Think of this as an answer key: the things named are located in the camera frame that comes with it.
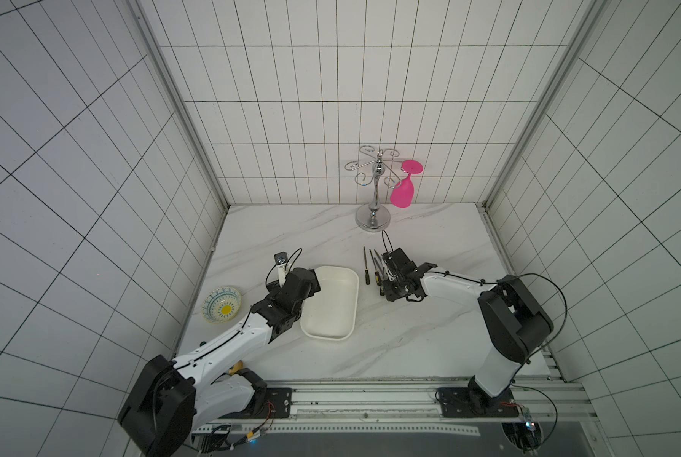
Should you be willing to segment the file tool yellow black handle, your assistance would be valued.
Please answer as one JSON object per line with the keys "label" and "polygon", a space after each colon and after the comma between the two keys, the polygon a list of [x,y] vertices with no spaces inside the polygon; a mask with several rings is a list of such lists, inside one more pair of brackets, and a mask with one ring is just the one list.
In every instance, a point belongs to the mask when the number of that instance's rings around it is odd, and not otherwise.
{"label": "file tool yellow black handle", "polygon": [[363,261],[364,261],[364,276],[365,276],[365,284],[368,286],[371,284],[371,278],[370,278],[370,272],[368,268],[368,253],[367,249],[365,246],[362,248],[363,250]]}

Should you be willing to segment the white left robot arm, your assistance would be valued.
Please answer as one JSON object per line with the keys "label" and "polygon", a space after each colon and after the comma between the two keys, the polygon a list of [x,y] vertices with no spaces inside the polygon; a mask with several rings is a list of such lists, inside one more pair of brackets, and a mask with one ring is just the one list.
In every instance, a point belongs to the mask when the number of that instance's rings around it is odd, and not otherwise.
{"label": "white left robot arm", "polygon": [[265,381],[236,365],[289,331],[303,302],[320,290],[314,270],[295,268],[229,331],[175,359],[151,359],[118,416],[142,454],[171,456],[193,430],[213,420],[264,413]]}

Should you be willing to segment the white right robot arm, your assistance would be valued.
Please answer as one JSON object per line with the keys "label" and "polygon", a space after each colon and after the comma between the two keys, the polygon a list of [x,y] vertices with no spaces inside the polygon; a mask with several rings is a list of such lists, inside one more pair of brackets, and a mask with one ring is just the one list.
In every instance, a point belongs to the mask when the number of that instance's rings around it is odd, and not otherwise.
{"label": "white right robot arm", "polygon": [[482,409],[510,391],[515,375],[542,348],[555,325],[538,300],[517,276],[494,282],[475,280],[452,272],[439,272],[437,265],[417,265],[403,251],[380,255],[380,287],[385,298],[419,303],[428,297],[464,302],[477,299],[479,311],[492,343],[482,368],[468,384],[470,401]]}

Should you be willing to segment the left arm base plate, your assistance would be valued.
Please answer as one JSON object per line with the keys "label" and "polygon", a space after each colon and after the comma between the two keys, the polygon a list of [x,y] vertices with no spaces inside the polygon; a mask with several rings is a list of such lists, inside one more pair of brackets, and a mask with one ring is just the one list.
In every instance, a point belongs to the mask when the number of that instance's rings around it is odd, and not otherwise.
{"label": "left arm base plate", "polygon": [[247,411],[250,418],[279,418],[290,416],[292,388],[260,388],[256,390]]}

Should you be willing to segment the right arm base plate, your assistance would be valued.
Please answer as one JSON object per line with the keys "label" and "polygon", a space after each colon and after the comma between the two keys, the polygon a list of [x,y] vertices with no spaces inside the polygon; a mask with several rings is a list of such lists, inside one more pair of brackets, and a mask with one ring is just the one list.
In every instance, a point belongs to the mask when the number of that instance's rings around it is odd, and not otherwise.
{"label": "right arm base plate", "polygon": [[489,397],[476,388],[438,388],[435,399],[444,418],[513,419],[519,409],[513,405],[513,394],[506,388],[499,396]]}

